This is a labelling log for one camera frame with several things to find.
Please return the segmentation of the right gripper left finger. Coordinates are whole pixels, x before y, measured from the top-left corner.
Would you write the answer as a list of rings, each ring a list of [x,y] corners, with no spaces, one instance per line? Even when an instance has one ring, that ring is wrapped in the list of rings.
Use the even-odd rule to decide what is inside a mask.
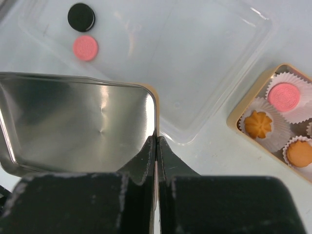
[[[117,172],[24,176],[3,207],[3,234],[151,234],[156,138]]]

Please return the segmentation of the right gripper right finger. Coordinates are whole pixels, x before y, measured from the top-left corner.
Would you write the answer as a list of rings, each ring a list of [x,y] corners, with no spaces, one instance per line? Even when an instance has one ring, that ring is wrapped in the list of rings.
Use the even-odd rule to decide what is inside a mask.
[[[156,144],[163,234],[303,234],[286,186],[271,176],[199,175],[164,137]]]

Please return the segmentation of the orange flower butter cookie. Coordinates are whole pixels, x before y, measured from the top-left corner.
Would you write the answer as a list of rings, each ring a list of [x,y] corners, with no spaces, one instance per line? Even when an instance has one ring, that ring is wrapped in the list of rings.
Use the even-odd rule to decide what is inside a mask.
[[[266,134],[272,131],[272,119],[265,112],[252,111],[244,120],[246,133],[252,138],[265,139]]]

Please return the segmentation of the silver tin lid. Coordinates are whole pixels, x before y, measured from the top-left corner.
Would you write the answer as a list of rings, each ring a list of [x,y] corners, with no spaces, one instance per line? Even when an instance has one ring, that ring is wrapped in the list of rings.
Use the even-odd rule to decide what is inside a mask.
[[[158,96],[138,83],[2,72],[0,164],[20,177],[117,172],[159,134]]]

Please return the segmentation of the orange round waffle cookie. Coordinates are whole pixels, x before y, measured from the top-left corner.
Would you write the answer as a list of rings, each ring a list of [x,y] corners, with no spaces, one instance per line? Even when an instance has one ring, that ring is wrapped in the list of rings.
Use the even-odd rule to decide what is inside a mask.
[[[312,162],[312,146],[307,141],[291,143],[286,150],[286,157],[291,165],[306,167]]]

